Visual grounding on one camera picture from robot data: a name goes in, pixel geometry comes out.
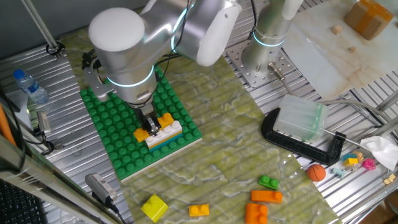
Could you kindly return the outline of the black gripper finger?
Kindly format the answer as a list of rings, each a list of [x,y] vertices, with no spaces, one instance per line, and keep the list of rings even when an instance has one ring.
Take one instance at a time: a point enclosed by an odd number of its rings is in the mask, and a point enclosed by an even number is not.
[[[144,120],[143,122],[140,123],[140,125],[141,125],[141,127],[137,128],[136,131],[138,133],[140,133],[140,134],[141,133],[149,134],[149,132],[150,132],[150,124],[149,124],[148,120]]]
[[[148,133],[150,136],[156,136],[160,131],[161,125],[156,116],[149,116],[147,119],[148,122]]]

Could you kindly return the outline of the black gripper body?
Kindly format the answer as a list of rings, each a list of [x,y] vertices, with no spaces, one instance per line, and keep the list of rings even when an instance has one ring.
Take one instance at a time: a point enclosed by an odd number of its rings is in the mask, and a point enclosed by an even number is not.
[[[148,123],[150,120],[153,122],[157,120],[157,113],[151,101],[145,105],[133,105],[132,109],[140,124]]]

